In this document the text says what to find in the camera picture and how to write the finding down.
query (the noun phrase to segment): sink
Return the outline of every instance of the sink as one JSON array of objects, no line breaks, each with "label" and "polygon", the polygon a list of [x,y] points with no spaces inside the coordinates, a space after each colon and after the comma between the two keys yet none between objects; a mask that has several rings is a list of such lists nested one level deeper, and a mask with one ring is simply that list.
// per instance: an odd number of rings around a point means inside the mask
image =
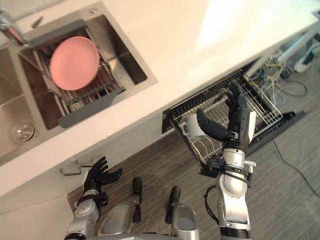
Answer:
[{"label": "sink", "polygon": [[0,157],[32,141],[34,119],[7,48],[0,51]]},{"label": "sink", "polygon": [[[73,36],[95,43],[100,65],[89,85],[66,91],[52,81],[50,59]],[[102,2],[39,26],[25,38],[28,46],[8,42],[0,50],[0,165],[157,82]]]}]

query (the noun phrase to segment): countertop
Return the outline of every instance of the countertop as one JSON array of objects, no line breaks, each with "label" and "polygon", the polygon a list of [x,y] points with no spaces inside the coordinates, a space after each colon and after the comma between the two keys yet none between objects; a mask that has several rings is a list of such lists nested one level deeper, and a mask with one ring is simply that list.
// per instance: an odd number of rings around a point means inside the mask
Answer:
[{"label": "countertop", "polygon": [[[94,2],[67,0],[17,24],[26,33],[40,16],[45,24]],[[157,83],[2,165],[0,196],[84,149],[134,128],[317,22],[305,5],[292,0],[102,2]]]}]

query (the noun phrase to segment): drain strainer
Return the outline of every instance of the drain strainer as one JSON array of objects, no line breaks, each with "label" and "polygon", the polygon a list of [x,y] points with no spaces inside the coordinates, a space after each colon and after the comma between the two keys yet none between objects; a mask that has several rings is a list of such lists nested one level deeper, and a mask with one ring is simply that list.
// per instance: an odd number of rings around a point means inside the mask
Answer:
[{"label": "drain strainer", "polygon": [[36,128],[31,122],[23,121],[12,129],[12,138],[16,143],[23,144],[34,136],[35,131]]}]

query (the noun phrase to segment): dishwasher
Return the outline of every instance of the dishwasher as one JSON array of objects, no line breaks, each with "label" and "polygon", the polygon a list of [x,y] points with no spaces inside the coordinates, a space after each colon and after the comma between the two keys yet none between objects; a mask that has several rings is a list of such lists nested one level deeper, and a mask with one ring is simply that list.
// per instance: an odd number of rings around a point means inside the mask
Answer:
[{"label": "dishwasher", "polygon": [[226,92],[229,90],[228,84],[232,80],[239,82],[249,110],[256,112],[254,135],[248,147],[247,156],[292,126],[305,114],[304,112],[282,114],[262,90],[250,80],[245,71],[239,69],[163,112],[162,133],[173,127],[201,166],[206,164],[212,154],[222,152],[222,144],[207,135],[191,139],[184,127],[186,117],[195,114],[197,109],[202,109],[211,120],[227,127],[229,108],[225,101]]}]

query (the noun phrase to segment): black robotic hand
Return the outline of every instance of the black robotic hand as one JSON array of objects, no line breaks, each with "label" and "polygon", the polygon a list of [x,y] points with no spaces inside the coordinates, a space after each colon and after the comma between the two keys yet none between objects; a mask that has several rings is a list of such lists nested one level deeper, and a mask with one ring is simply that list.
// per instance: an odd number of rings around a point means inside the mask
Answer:
[{"label": "black robotic hand", "polygon": [[229,107],[229,124],[223,125],[210,120],[201,109],[198,109],[197,121],[208,136],[223,142],[224,149],[239,149],[247,151],[249,139],[250,112],[247,101],[240,84],[233,80],[229,84],[229,91],[226,93],[228,99],[225,101]]},{"label": "black robotic hand", "polygon": [[88,190],[97,190],[101,193],[103,185],[111,184],[121,177],[123,169],[119,168],[114,172],[108,172],[107,163],[106,157],[103,156],[93,165],[84,181],[83,193]]}]

